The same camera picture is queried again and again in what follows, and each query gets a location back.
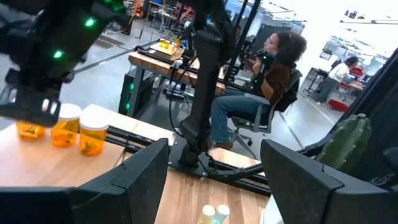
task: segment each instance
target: wooden tabletop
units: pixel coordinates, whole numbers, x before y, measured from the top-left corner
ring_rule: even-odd
[[[165,62],[158,61],[154,58],[150,58],[148,56],[142,55],[139,52],[133,52],[129,54],[129,61],[132,65],[135,65],[137,67],[143,67],[143,68],[148,68],[152,70],[153,72],[158,72],[161,75],[166,75],[168,78],[171,77],[172,71],[170,69],[170,65]],[[199,68],[199,62],[194,62],[193,68],[198,69]],[[180,79],[181,75],[183,73],[183,69],[178,69],[178,71],[175,73],[173,80],[177,81]],[[224,78],[224,71],[223,69],[220,69],[220,72],[218,74],[219,78]],[[191,85],[194,84],[196,85],[198,79],[198,75],[193,72],[185,72],[183,77],[180,79],[182,83]],[[216,92],[217,93],[222,93],[225,90],[225,85],[222,83],[217,83],[216,85]]]
[[[122,116],[95,105],[84,109],[84,114],[106,118],[110,125],[133,130],[147,138],[157,140],[174,135],[168,130]],[[78,146],[67,149],[54,148],[50,144],[49,131],[37,142],[22,142],[16,136],[14,125],[0,131],[0,184],[2,186],[79,186],[112,169],[123,148],[105,143],[104,152],[98,157],[85,157]],[[217,160],[238,167],[257,163],[253,159],[225,151],[212,149]],[[217,207],[226,204],[231,215],[224,223],[259,223],[260,212],[268,198],[220,182],[185,175],[169,170],[156,224],[196,223],[201,208],[206,204]]]

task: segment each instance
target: curly hair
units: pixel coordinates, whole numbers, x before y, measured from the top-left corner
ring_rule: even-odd
[[[279,50],[274,60],[277,63],[291,66],[300,59],[307,49],[307,41],[301,35],[293,32],[278,32],[276,34],[279,39]]]

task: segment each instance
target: chair armrest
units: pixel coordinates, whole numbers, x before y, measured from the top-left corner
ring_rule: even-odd
[[[246,78],[246,77],[236,76],[235,80],[244,81],[245,83],[251,83],[251,79],[250,78]]]
[[[256,96],[256,95],[253,95],[250,93],[245,93],[243,95],[247,98],[256,100],[257,102],[261,103],[262,105],[269,105],[269,101],[267,99],[265,99],[264,97]]]

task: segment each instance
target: blue jeans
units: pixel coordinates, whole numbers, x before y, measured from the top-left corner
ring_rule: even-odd
[[[239,90],[227,88],[222,95],[213,100],[211,104],[211,140],[213,142],[219,144],[229,142],[227,117],[229,112],[257,113],[260,104],[243,94]]]

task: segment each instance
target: shoe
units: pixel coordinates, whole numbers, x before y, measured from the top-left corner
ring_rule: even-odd
[[[231,150],[234,145],[230,142],[227,143],[216,143],[214,147],[220,147],[225,150]]]

